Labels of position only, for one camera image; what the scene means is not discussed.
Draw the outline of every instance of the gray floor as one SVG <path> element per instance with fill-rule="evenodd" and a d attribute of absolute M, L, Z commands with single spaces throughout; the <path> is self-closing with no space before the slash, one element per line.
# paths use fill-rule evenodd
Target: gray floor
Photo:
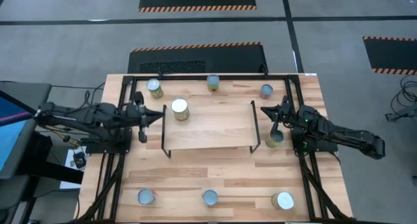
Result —
<path fill-rule="evenodd" d="M 257 0 L 252 12 L 137 12 L 139 0 L 5 0 L 0 21 L 283 16 L 281 0 Z M 290 0 L 293 16 L 417 15 L 417 0 Z M 374 74 L 363 36 L 417 38 L 417 21 L 295 22 L 307 73 L 319 76 L 330 120 L 363 128 L 386 141 L 387 157 L 371 160 L 340 147 L 343 176 L 353 214 L 361 220 L 415 223 L 417 122 L 388 123 L 390 100 L 402 76 Z M 296 72 L 285 22 L 173 23 L 141 25 L 0 26 L 0 79 L 56 85 L 97 86 L 107 74 L 125 73 L 132 48 L 259 41 L 271 72 Z M 54 88 L 50 100 L 76 107 L 83 90 Z M 55 147 L 62 161 L 65 148 Z M 56 189 L 43 180 L 39 193 Z M 75 193 L 38 200 L 33 218 L 43 223 L 68 221 Z"/>

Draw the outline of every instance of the tin can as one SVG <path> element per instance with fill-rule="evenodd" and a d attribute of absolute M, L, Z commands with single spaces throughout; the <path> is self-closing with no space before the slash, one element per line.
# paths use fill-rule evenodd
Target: tin can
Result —
<path fill-rule="evenodd" d="M 208 206 L 215 205 L 218 202 L 217 193 L 212 189 L 208 189 L 203 194 L 203 200 L 204 203 Z"/>
<path fill-rule="evenodd" d="M 265 143 L 268 148 L 278 148 L 281 142 L 284 140 L 284 133 L 281 130 L 276 130 L 273 133 L 269 133 L 265 139 Z"/>
<path fill-rule="evenodd" d="M 157 79 L 152 78 L 148 80 L 146 86 L 153 98 L 159 99 L 164 95 L 164 92 L 161 88 L 161 84 Z"/>
<path fill-rule="evenodd" d="M 174 112 L 174 117 L 177 120 L 187 120 L 190 116 L 187 101 L 183 98 L 176 98 L 172 101 L 171 109 Z"/>
<path fill-rule="evenodd" d="M 289 210 L 294 207 L 293 196 L 286 191 L 274 194 L 271 198 L 271 202 L 277 209 Z"/>
<path fill-rule="evenodd" d="M 156 194 L 153 190 L 149 188 L 143 188 L 137 194 L 137 201 L 140 204 L 152 204 L 156 199 Z"/>
<path fill-rule="evenodd" d="M 207 76 L 207 87 L 209 91 L 216 91 L 219 89 L 220 77 L 216 74 Z"/>
<path fill-rule="evenodd" d="M 261 97 L 264 100 L 267 100 L 269 99 L 269 97 L 271 97 L 272 91 L 274 91 L 272 86 L 265 84 L 261 87 L 261 93 L 259 94 L 259 97 Z"/>

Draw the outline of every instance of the wooden table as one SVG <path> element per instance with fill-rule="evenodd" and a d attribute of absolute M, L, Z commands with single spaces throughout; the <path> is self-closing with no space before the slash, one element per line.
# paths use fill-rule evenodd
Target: wooden table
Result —
<path fill-rule="evenodd" d="M 117 105 L 122 77 L 108 76 L 103 102 Z M 260 87 L 265 83 L 274 88 L 269 100 L 259 98 Z M 317 76 L 300 74 L 300 84 L 305 104 L 326 116 Z M 157 111 L 162 110 L 163 104 L 170 106 L 176 97 L 185 98 L 190 106 L 248 105 L 255 100 L 261 146 L 254 154 L 250 154 L 246 147 L 176 150 L 168 159 L 161 150 L 162 120 L 147 129 L 146 144 L 138 141 L 138 128 L 133 128 L 132 146 L 124 164 L 116 222 L 309 220 L 300 166 L 294 155 L 289 130 L 280 126 L 285 140 L 278 149 L 269 149 L 264 142 L 272 123 L 260 107 L 281 103 L 285 94 L 284 81 L 222 81 L 219 92 L 215 94 L 207 90 L 204 81 L 162 81 L 162 88 L 164 97 L 154 100 L 149 92 L 144 91 L 144 81 L 137 84 L 137 89 L 143 91 L 145 105 Z M 292 90 L 296 100 L 295 88 Z M 337 159 L 327 152 L 316 155 L 324 190 L 342 212 L 351 216 Z M 87 162 L 79 193 L 81 214 L 94 201 L 101 158 L 102 155 L 95 154 Z M 154 204 L 143 206 L 138 203 L 137 194 L 141 188 L 152 188 L 157 193 Z M 206 189 L 217 191 L 217 205 L 207 207 L 203 204 L 201 196 Z M 272 206 L 271 196 L 282 191 L 288 191 L 294 197 L 295 207 L 292 210 L 276 210 Z M 317 194 L 313 188 L 312 195 L 315 213 L 319 217 Z M 104 217 L 109 217 L 109 200 Z"/>

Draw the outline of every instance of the monitor screen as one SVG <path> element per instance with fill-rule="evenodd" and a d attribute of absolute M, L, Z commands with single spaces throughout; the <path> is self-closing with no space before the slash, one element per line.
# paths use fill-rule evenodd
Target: monitor screen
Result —
<path fill-rule="evenodd" d="M 0 95 L 0 126 L 27 120 L 32 114 Z"/>

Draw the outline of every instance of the hazard tape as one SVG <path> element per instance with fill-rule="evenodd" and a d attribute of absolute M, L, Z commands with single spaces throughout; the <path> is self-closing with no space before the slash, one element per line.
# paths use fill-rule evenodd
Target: hazard tape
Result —
<path fill-rule="evenodd" d="M 395 69 L 395 68 L 373 68 L 372 71 L 377 74 L 417 74 L 417 70 Z"/>
<path fill-rule="evenodd" d="M 197 12 L 215 10 L 256 10 L 255 5 L 222 5 L 222 6 L 179 6 L 179 7 L 142 7 L 140 12 Z"/>
<path fill-rule="evenodd" d="M 250 46 L 250 45 L 261 45 L 261 42 L 231 42 L 224 44 L 203 44 L 203 45 L 185 45 L 185 46 L 168 46 L 168 47 L 157 47 L 157 48 L 137 48 L 132 49 L 130 52 L 137 51 L 160 51 L 167 49 L 190 49 L 190 48 L 217 48 L 217 47 L 228 47 L 228 46 Z"/>
<path fill-rule="evenodd" d="M 415 38 L 392 38 L 392 37 L 378 37 L 378 36 L 364 36 L 364 40 L 396 40 L 396 41 L 415 41 Z"/>

